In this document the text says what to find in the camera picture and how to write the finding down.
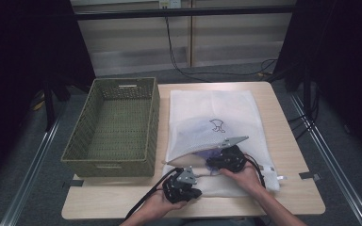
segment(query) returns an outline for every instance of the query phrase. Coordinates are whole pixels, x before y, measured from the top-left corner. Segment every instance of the wooden table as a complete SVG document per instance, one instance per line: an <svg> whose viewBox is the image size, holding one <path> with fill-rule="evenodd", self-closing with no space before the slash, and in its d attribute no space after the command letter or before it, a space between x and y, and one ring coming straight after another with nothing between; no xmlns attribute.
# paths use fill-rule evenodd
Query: wooden table
<svg viewBox="0 0 362 226"><path fill-rule="evenodd" d="M281 190L274 197L294 215L318 215L324 203L312 179L302 180L300 172L307 165L292 135L288 122L270 84L265 82L200 83L159 85L160 112L155 176L153 178L82 178L83 186L72 186L64 203L66 219L124 218L128 211L161 178L162 161L168 143L170 91L181 90L250 90L260 112L272 161L279 175ZM246 217L265 215L250 197L200 198L190 201L168 218Z"/></svg>

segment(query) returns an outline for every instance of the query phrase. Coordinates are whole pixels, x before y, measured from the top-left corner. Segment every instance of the white cloth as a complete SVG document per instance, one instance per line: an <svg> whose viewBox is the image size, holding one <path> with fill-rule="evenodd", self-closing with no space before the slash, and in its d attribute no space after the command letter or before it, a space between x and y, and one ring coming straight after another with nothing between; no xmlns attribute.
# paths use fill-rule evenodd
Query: white cloth
<svg viewBox="0 0 362 226"><path fill-rule="evenodd" d="M248 136L238 144L259 165L264 166L268 190L278 191L279 183L267 150L260 115L252 93L219 90L173 90L170 97L169 144L167 165L192 166L195 174L209 175L205 160L192 153L213 147L227 137ZM195 186L203 196L235 197L247 195L231 179L223 175L202 176Z"/></svg>

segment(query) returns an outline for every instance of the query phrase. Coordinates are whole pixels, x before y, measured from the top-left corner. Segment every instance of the green woven basket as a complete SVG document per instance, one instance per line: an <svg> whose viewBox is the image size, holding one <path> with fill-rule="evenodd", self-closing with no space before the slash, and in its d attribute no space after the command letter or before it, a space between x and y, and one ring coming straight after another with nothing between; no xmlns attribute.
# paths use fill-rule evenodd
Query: green woven basket
<svg viewBox="0 0 362 226"><path fill-rule="evenodd" d="M155 78L95 79L61 161L79 177L155 173Z"/></svg>

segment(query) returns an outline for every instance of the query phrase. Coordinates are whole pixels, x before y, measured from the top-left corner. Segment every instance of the power outlet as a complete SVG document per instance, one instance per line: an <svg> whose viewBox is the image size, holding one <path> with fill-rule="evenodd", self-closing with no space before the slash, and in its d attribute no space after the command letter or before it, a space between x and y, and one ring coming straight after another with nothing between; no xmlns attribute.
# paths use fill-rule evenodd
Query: power outlet
<svg viewBox="0 0 362 226"><path fill-rule="evenodd" d="M170 8L181 8L181 0L170 0Z"/></svg>
<svg viewBox="0 0 362 226"><path fill-rule="evenodd" d="M170 8L170 0L159 0L158 8Z"/></svg>

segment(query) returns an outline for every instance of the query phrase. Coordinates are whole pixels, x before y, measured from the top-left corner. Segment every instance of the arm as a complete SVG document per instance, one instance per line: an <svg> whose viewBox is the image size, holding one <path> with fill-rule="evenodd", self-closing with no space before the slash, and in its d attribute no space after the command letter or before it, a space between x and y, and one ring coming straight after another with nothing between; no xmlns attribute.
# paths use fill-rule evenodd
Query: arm
<svg viewBox="0 0 362 226"><path fill-rule="evenodd" d="M227 169L220 169L220 173L236 180L238 185L260 204L276 225L305 225L259 183L255 168L251 163L247 162L244 170L238 173Z"/></svg>
<svg viewBox="0 0 362 226"><path fill-rule="evenodd" d="M169 211L181 209L187 202L172 204L169 202L162 190L155 192L122 226L140 226L149 221L163 218Z"/></svg>

